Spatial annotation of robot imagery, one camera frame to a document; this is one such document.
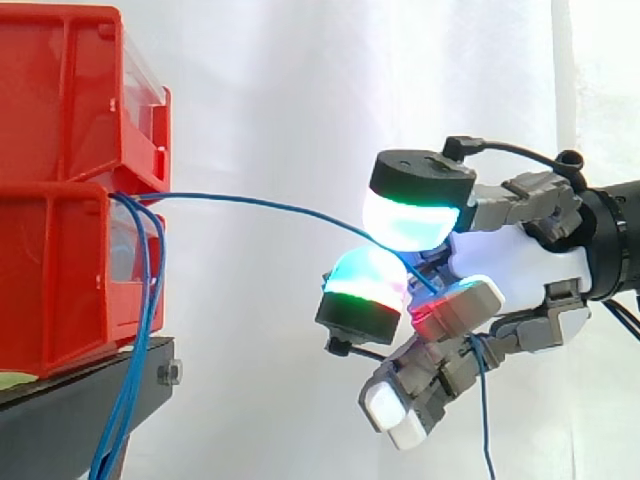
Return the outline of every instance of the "robotic hand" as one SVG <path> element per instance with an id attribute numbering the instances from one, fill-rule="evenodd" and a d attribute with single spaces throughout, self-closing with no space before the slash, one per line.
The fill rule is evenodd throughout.
<path id="1" fill-rule="evenodd" d="M 550 171 L 477 185 L 464 159 L 488 149 Z M 588 188 L 582 166 L 574 151 L 552 160 L 470 137 L 449 137 L 441 153 L 378 155 L 363 217 L 388 250 L 342 257 L 325 278 L 316 322 L 329 328 L 336 355 L 390 345 L 408 292 L 415 334 L 359 397 L 398 449 L 422 442 L 481 368 L 564 345 L 589 318 L 588 301 L 640 288 L 640 181 Z M 422 278 L 407 279 L 407 267 Z M 488 333 L 469 335 L 491 319 Z"/>

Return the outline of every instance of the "blue cable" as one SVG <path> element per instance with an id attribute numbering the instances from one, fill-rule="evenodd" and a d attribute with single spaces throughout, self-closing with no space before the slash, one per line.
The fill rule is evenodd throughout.
<path id="1" fill-rule="evenodd" d="M 164 200 L 167 198 L 182 198 L 182 199 L 195 199 L 195 200 L 213 200 L 213 201 L 232 202 L 232 203 L 246 203 L 249 205 L 258 205 L 260 207 L 273 208 L 276 210 L 284 210 L 286 212 L 299 213 L 301 215 L 306 215 L 308 217 L 317 218 L 319 220 L 331 223 L 340 228 L 343 228 L 352 233 L 355 233 L 356 235 L 359 235 L 369 240 L 370 242 L 376 244 L 380 248 L 383 248 L 393 253 L 396 257 L 398 257 L 402 261 L 402 263 L 404 264 L 405 268 L 409 271 L 409 273 L 411 273 L 420 282 L 422 282 L 424 286 L 431 291 L 431 293 L 433 293 L 434 295 L 438 293 L 438 289 L 424 275 L 418 272 L 418 270 L 416 270 L 416 268 L 413 265 L 411 265 L 406 259 L 404 259 L 400 254 L 398 254 L 398 252 L 388 247 L 385 247 L 380 242 L 377 242 L 371 237 L 371 235 L 369 235 L 364 230 L 361 230 L 357 227 L 349 225 L 348 223 L 345 223 L 342 220 L 338 220 L 337 218 L 333 218 L 324 213 L 316 212 L 315 210 L 310 210 L 308 208 L 303 208 L 303 207 L 296 207 L 293 205 L 287 205 L 285 203 L 271 202 L 269 200 L 260 200 L 258 198 L 241 197 L 237 195 L 219 195 L 219 194 L 212 194 L 212 193 L 196 193 L 196 192 L 146 193 L 143 195 L 135 195 L 133 198 L 141 201 Z"/>
<path id="2" fill-rule="evenodd" d="M 137 213 L 135 211 L 133 211 L 134 208 L 138 208 L 141 211 L 143 211 L 143 213 L 145 213 L 145 215 L 147 215 L 149 218 L 153 219 L 155 218 L 155 220 L 157 221 L 157 217 L 155 217 L 155 215 L 153 213 L 151 213 L 148 209 L 142 207 L 142 205 L 140 204 L 136 204 L 135 207 L 132 207 L 128 202 L 134 202 L 134 200 L 140 200 L 140 201 L 151 201 L 151 200 L 163 200 L 163 199 L 168 199 L 168 198 L 182 198 L 182 199 L 196 199 L 196 200 L 213 200 L 213 201 L 226 201 L 226 202 L 233 202 L 233 203 L 245 203 L 245 204 L 249 204 L 249 205 L 257 205 L 257 206 L 262 206 L 262 207 L 267 207 L 267 208 L 273 208 L 273 209 L 277 209 L 277 210 L 283 210 L 283 211 L 288 211 L 288 212 L 293 212 L 293 213 L 299 213 L 302 215 L 307 215 L 313 218 L 317 218 L 319 220 L 323 220 L 325 222 L 331 223 L 333 225 L 336 225 L 338 227 L 341 227 L 345 230 L 348 230 L 352 233 L 355 233 L 356 235 L 359 235 L 367 240 L 369 240 L 370 242 L 376 244 L 377 246 L 390 251 L 391 253 L 395 254 L 401 261 L 402 263 L 405 265 L 405 267 L 407 268 L 407 270 L 414 276 L 416 277 L 425 287 L 427 287 L 433 294 L 437 294 L 438 293 L 438 289 L 426 278 L 424 277 L 424 275 L 422 275 L 420 272 L 418 272 L 413 265 L 409 264 L 404 258 L 402 258 L 402 256 L 400 256 L 397 252 L 395 252 L 394 250 L 391 250 L 389 248 L 387 248 L 386 246 L 382 245 L 381 243 L 377 242 L 376 240 L 374 240 L 368 233 L 366 233 L 365 231 L 353 227 L 341 220 L 338 220 L 336 218 L 330 217 L 329 215 L 325 215 L 323 213 L 320 212 L 316 212 L 314 210 L 310 210 L 307 208 L 303 208 L 303 207 L 296 207 L 293 205 L 287 205 L 287 204 L 283 204 L 283 203 L 277 203 L 277 202 L 271 202 L 268 200 L 260 200 L 257 198 L 251 198 L 251 197 L 242 197 L 242 196 L 235 196 L 235 195 L 219 195 L 219 194 L 208 194 L 208 193 L 191 193 L 191 192 L 185 192 L 185 193 L 178 193 L 178 192 L 169 192 L 169 193 L 150 193 L 150 194 L 143 194 L 143 195 L 136 195 L 135 197 L 128 197 L 125 199 L 124 204 L 127 205 L 129 208 L 129 211 L 132 212 L 132 215 L 137 215 Z M 160 228 L 158 228 L 158 236 L 160 237 L 162 235 L 162 244 L 164 246 L 164 235 L 163 235 L 163 230 L 160 226 Z M 163 271 L 164 271 L 164 254 L 163 254 Z M 160 288 L 156 288 L 156 290 L 154 290 L 154 293 L 156 292 L 160 292 Z M 496 475 L 495 475 L 495 470 L 493 468 L 493 461 L 491 459 L 491 452 L 489 449 L 489 413 L 488 413 L 488 402 L 487 402 L 487 386 L 486 386 L 486 367 L 484 364 L 484 360 L 483 360 L 483 351 L 484 351 L 484 347 L 482 345 L 482 342 L 480 340 L 478 340 L 478 338 L 476 338 L 475 335 L 471 335 L 470 336 L 470 341 L 471 341 L 471 346 L 474 352 L 474 355 L 476 357 L 476 360 L 478 362 L 478 366 L 479 366 L 479 370 L 480 370 L 480 386 L 481 386 L 481 399 L 482 399 L 482 424 L 483 424 L 483 440 L 484 440 L 484 457 L 485 457 L 485 461 L 487 464 L 487 469 L 489 470 L 489 475 L 491 480 L 495 480 L 496 479 Z M 135 404 L 135 398 L 137 396 L 137 391 L 135 396 L 133 396 L 133 402 L 130 402 L 130 408 L 133 408 L 133 405 Z M 114 411 L 116 410 L 116 408 L 118 407 L 119 402 L 116 403 L 116 406 L 114 407 Z M 128 430 L 128 428 L 125 428 L 123 426 L 121 426 L 120 430 L 119 430 L 119 434 L 121 432 L 124 432 L 126 434 L 126 431 Z M 113 457 L 110 456 L 109 461 L 111 461 L 113 458 L 113 461 L 115 461 L 115 458 L 117 458 L 117 455 L 113 455 Z"/>
<path id="3" fill-rule="evenodd" d="M 101 475 L 99 480 L 108 480 L 111 477 L 111 472 L 115 466 L 115 462 L 118 459 L 118 455 L 124 442 L 129 433 L 129 428 L 131 426 L 131 420 L 133 418 L 133 412 L 138 400 L 138 394 L 140 392 L 140 383 L 142 381 L 142 374 L 144 371 L 144 361 L 147 354 L 147 349 L 149 345 L 149 338 L 151 335 L 151 326 L 153 324 L 153 318 L 155 317 L 155 312 L 158 307 L 158 302 L 160 299 L 160 294 L 162 293 L 162 284 L 164 281 L 164 271 L 166 265 L 166 250 L 165 250 L 165 235 L 164 235 L 164 227 L 158 217 L 152 213 L 148 208 L 140 205 L 139 203 L 129 199 L 124 195 L 114 196 L 117 200 L 128 203 L 130 206 L 139 210 L 143 215 L 145 215 L 151 222 L 153 223 L 157 235 L 158 240 L 161 245 L 161 254 L 160 254 L 160 262 L 158 266 L 158 273 L 156 277 L 155 285 L 153 286 L 153 293 L 151 295 L 151 300 L 149 304 L 149 308 L 147 310 L 147 316 L 145 318 L 145 322 L 140 325 L 140 330 L 142 331 L 141 339 L 144 340 L 140 345 L 134 346 L 134 352 L 137 353 L 133 361 L 136 362 L 134 372 L 135 375 L 129 379 L 129 392 L 128 399 L 124 406 L 124 413 L 122 414 L 122 421 L 120 422 L 120 428 L 116 433 L 116 437 L 113 441 L 113 446 L 111 447 L 111 453 L 108 455 L 106 462 L 101 470 Z M 147 245 L 146 234 L 141 238 L 141 242 L 143 245 Z"/>
<path id="4" fill-rule="evenodd" d="M 164 230 L 162 228 L 162 224 L 155 217 L 155 215 L 153 217 L 150 217 L 152 222 L 154 222 L 154 224 L 156 225 L 156 229 L 158 229 L 158 238 L 160 240 L 162 249 L 160 264 L 158 268 L 158 278 L 156 279 L 153 294 L 151 298 L 149 298 L 151 289 L 151 267 L 149 251 L 144 226 L 142 225 L 142 221 L 136 210 L 140 209 L 145 215 L 147 215 L 147 213 L 150 215 L 153 214 L 151 214 L 151 212 L 149 212 L 146 208 L 128 199 L 126 196 L 113 195 L 113 198 L 120 202 L 124 206 L 124 208 L 129 211 L 136 226 L 143 253 L 143 295 L 140 308 L 139 328 L 136 335 L 136 340 L 134 342 L 133 353 L 131 354 L 131 359 L 129 362 L 129 368 L 127 370 L 127 374 L 125 376 L 125 380 L 123 382 L 120 393 L 118 394 L 118 397 L 116 399 L 116 403 L 111 411 L 111 415 L 109 417 L 109 420 L 107 421 L 102 437 L 94 454 L 89 473 L 90 480 L 106 480 L 109 478 L 128 433 L 133 416 L 133 408 L 135 406 L 135 402 L 137 400 L 138 392 L 140 389 L 140 381 L 142 378 L 144 360 L 146 358 L 147 348 L 149 344 L 151 325 L 155 316 L 158 299 L 162 291 L 162 281 L 164 277 L 165 249 Z M 120 419 L 120 417 L 122 417 L 120 429 L 118 430 L 110 453 L 106 455 L 106 450 L 111 440 L 113 430 L 115 428 L 116 422 L 118 421 L 118 419 Z"/>
<path id="5" fill-rule="evenodd" d="M 138 213 L 136 212 L 135 208 L 126 200 L 123 200 L 122 197 L 119 196 L 115 196 L 114 197 L 117 201 L 119 201 L 122 206 L 124 208 L 126 208 L 129 213 L 131 214 L 131 217 L 133 218 L 134 224 L 136 226 L 136 230 L 138 233 L 138 237 L 140 239 L 145 239 L 146 238 L 146 234 L 144 231 L 144 226 L 142 225 L 142 220 L 140 219 L 140 216 L 138 215 Z M 111 441 L 111 436 L 113 435 L 113 430 L 115 428 L 116 422 L 118 421 L 119 417 L 120 417 L 120 413 L 122 410 L 122 407 L 124 405 L 124 403 L 126 401 L 128 401 L 129 396 L 130 396 L 130 385 L 131 385 L 131 378 L 135 377 L 136 375 L 136 364 L 137 362 L 135 361 L 138 352 L 139 352 L 139 347 L 144 343 L 144 332 L 142 329 L 142 325 L 145 322 L 145 319 L 147 317 L 147 311 L 149 308 L 149 294 L 150 294 L 150 287 L 151 287 L 151 267 L 150 267 L 150 260 L 149 260 L 149 251 L 147 248 L 147 242 L 143 241 L 141 242 L 142 244 L 142 251 L 143 251 L 143 279 L 142 279 L 142 301 L 141 301 L 141 306 L 140 306 L 140 319 L 139 319 L 139 325 L 140 327 L 138 328 L 138 333 L 136 335 L 136 340 L 134 343 L 134 349 L 133 349 L 133 353 L 131 354 L 131 359 L 129 361 L 129 368 L 127 369 L 127 374 L 125 376 L 125 380 L 122 384 L 122 389 L 120 390 L 120 393 L 118 394 L 118 397 L 116 399 L 116 403 L 111 411 L 111 414 L 109 416 L 109 419 L 107 420 L 107 424 L 105 426 L 104 431 L 102 432 L 102 436 L 100 437 L 100 441 L 98 443 L 98 447 L 96 448 L 95 454 L 93 456 L 93 460 L 91 461 L 91 467 L 89 470 L 89 480 L 98 480 L 101 476 L 101 469 L 102 469 L 102 465 L 103 465 L 103 460 L 105 458 L 106 452 L 107 452 L 107 448 L 109 445 L 109 442 Z"/>
<path id="6" fill-rule="evenodd" d="M 489 470 L 489 478 L 496 480 L 496 473 L 493 469 L 493 461 L 491 460 L 491 451 L 489 450 L 489 406 L 487 401 L 487 379 L 486 379 L 486 366 L 484 363 L 484 344 L 475 334 L 469 335 L 469 341 L 471 342 L 471 348 L 473 354 L 478 362 L 478 369 L 480 370 L 480 396 L 482 402 L 482 433 L 483 433 L 483 450 L 484 460 L 487 464 L 487 470 Z"/>

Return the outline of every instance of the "black cable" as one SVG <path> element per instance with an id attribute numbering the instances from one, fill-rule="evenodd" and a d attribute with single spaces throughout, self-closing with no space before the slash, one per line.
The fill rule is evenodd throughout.
<path id="1" fill-rule="evenodd" d="M 619 312 L 623 313 L 627 317 L 629 322 L 631 322 L 634 327 L 636 327 L 638 330 L 640 330 L 640 319 L 638 319 L 638 317 L 636 317 L 631 312 L 631 310 L 629 310 L 627 307 L 622 305 L 620 302 L 618 302 L 617 300 L 614 300 L 612 298 L 607 300 L 607 302 L 610 305 L 612 305 L 616 310 L 618 310 Z"/>
<path id="2" fill-rule="evenodd" d="M 609 313 L 611 313 L 611 315 L 613 315 L 622 324 L 622 326 L 640 342 L 640 331 L 638 330 L 638 328 L 640 328 L 640 321 L 636 316 L 615 300 L 605 300 L 602 304 L 607 310 L 609 310 Z"/>
<path id="3" fill-rule="evenodd" d="M 518 145 L 512 145 L 510 143 L 504 142 L 488 142 L 485 141 L 483 143 L 484 150 L 499 150 L 501 152 L 509 152 L 514 155 L 520 155 L 522 157 L 529 158 L 534 162 L 541 163 L 549 168 L 555 168 L 558 166 L 557 162 L 549 157 L 545 157 L 541 153 L 534 152 L 533 150 L 529 150 L 528 148 L 519 147 Z"/>
<path id="4" fill-rule="evenodd" d="M 379 362 L 384 362 L 387 357 L 380 353 L 372 352 L 371 350 L 366 350 L 360 347 L 351 347 L 349 349 L 349 353 L 353 353 L 354 355 L 360 355 L 361 357 L 370 358 L 371 360 L 377 360 Z"/>
<path id="5" fill-rule="evenodd" d="M 584 160 L 582 159 L 582 155 L 573 150 L 565 150 L 555 159 L 552 159 L 541 153 L 511 143 L 494 142 L 484 140 L 483 138 L 460 135 L 447 137 L 444 148 L 442 149 L 442 155 L 455 162 L 463 162 L 465 157 L 476 155 L 485 150 L 499 150 L 520 155 L 551 168 L 558 175 L 569 179 L 572 184 L 576 183 L 578 187 L 584 183 L 580 175 L 580 170 L 584 166 Z"/>

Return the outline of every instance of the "screw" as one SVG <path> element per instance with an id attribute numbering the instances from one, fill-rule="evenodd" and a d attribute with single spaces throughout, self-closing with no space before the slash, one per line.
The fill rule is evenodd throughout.
<path id="1" fill-rule="evenodd" d="M 158 383 L 160 385 L 180 385 L 182 381 L 182 360 L 169 360 L 166 365 L 158 367 Z"/>

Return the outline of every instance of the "red crate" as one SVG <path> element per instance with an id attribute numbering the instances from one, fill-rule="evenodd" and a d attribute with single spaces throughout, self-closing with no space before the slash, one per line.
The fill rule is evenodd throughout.
<path id="1" fill-rule="evenodd" d="M 0 182 L 169 190 L 170 94 L 112 7 L 0 3 Z"/>
<path id="2" fill-rule="evenodd" d="M 140 249 L 135 243 L 128 278 L 116 275 L 123 243 L 114 232 L 136 242 L 137 234 L 115 211 L 97 184 L 0 185 L 0 371 L 47 377 L 115 353 L 135 336 Z M 148 243 L 156 272 L 155 231 Z M 154 331 L 162 312 L 161 299 Z"/>

